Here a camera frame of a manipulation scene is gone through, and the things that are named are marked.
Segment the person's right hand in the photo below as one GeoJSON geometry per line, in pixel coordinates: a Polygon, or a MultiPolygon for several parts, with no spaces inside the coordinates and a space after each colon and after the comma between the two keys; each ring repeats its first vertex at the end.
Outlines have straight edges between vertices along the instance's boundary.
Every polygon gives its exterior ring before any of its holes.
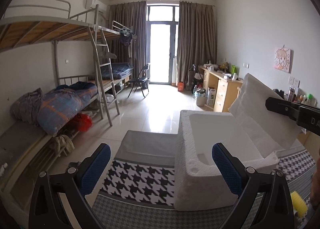
{"type": "Polygon", "coordinates": [[[312,177],[311,191],[310,191],[310,204],[313,207],[319,205],[320,202],[320,158],[316,162],[316,172],[312,177]]]}

